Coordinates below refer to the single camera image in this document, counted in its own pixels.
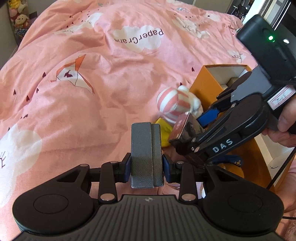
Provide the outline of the right hand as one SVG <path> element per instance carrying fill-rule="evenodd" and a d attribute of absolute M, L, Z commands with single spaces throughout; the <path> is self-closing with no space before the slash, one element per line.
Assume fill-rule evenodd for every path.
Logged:
<path fill-rule="evenodd" d="M 273 131 L 269 128 L 263 130 L 264 136 L 269 138 L 282 146 L 292 148 L 296 146 L 296 136 L 291 134 L 288 129 L 295 123 L 296 120 L 296 100 L 295 96 L 283 108 L 278 119 L 278 131 Z"/>

